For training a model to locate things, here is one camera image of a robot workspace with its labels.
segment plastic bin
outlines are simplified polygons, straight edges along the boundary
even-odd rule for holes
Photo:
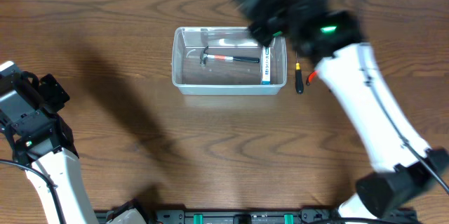
[[[207,59],[208,54],[260,58],[260,63]],[[269,47],[269,84],[262,84],[263,47],[250,38],[246,27],[180,27],[175,32],[173,84],[186,95],[275,95],[287,82],[287,50],[283,37]]]

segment wood grain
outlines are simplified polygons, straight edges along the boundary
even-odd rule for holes
[[[432,146],[449,148],[449,0],[363,2],[392,92]],[[172,85],[176,28],[244,25],[229,0],[0,0],[0,60],[51,72],[71,95],[60,114],[95,209],[134,197],[189,209],[338,205],[371,168],[324,84],[296,95],[292,64],[276,96],[183,96]],[[4,140],[0,157],[11,158]],[[0,170],[0,222],[45,223],[23,172]],[[449,219],[439,187],[409,206],[424,223]]]

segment cable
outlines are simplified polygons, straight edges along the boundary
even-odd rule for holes
[[[58,199],[58,196],[56,195],[55,186],[44,174],[42,174],[39,171],[37,171],[37,170],[35,170],[33,168],[30,168],[28,166],[19,164],[17,162],[8,161],[8,160],[5,160],[5,159],[0,159],[0,164],[7,164],[7,165],[16,166],[16,167],[19,167],[21,169],[30,171],[30,172],[36,174],[38,177],[42,178],[42,180],[47,184],[48,190],[50,191],[51,197],[53,198],[53,202],[55,203],[56,213],[58,214],[58,219],[59,219],[60,224],[64,224],[65,223],[64,217],[62,216],[62,209],[61,209],[61,206],[59,204],[59,199]]]
[[[386,220],[373,220],[368,218],[334,218],[328,220],[317,220],[306,224],[341,224],[341,223],[365,223],[365,224],[398,224]]]
[[[441,187],[443,187],[443,189],[446,191],[446,193],[449,195],[449,187],[448,184],[446,184],[444,182],[444,180],[442,179],[442,177],[440,177],[437,172],[435,172],[427,163],[426,161],[420,156],[420,154],[418,154],[416,152],[415,149],[413,149],[413,147],[410,145],[410,143],[408,142],[408,140],[406,138],[402,138],[402,141],[404,142],[404,145],[410,150],[410,152],[412,152],[412,154],[416,157],[416,159],[418,159],[418,161],[420,161],[420,163],[423,165],[423,167],[430,173],[430,175],[432,175],[436,182],[438,182]]]

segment green clip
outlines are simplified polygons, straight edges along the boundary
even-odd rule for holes
[[[194,224],[203,224],[202,214],[194,214]]]
[[[293,214],[286,214],[283,216],[284,220],[286,221],[286,224],[293,224]]]

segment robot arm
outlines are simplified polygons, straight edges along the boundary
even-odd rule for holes
[[[312,61],[361,136],[375,173],[357,182],[357,194],[339,208],[342,217],[381,218],[431,187],[449,165],[448,153],[431,150],[405,118],[354,16],[329,11],[327,0],[235,1],[259,43],[284,34]]]
[[[394,100],[375,62],[371,45],[351,44],[334,52],[334,56],[323,58],[318,63],[318,76],[331,89],[355,126],[373,169],[378,173],[395,172],[394,167],[398,164],[408,167],[418,160],[403,146],[372,88],[378,93],[397,130],[422,157],[427,157],[426,150],[430,146],[410,125]]]
[[[57,114],[68,100],[52,75],[39,80],[13,62],[0,65],[1,130],[13,150],[14,162],[50,180],[55,194],[48,189],[47,181],[26,170],[48,223],[98,224],[84,188],[72,130]],[[15,140],[15,134],[21,138]],[[110,214],[108,223],[147,223],[135,207],[125,206]]]

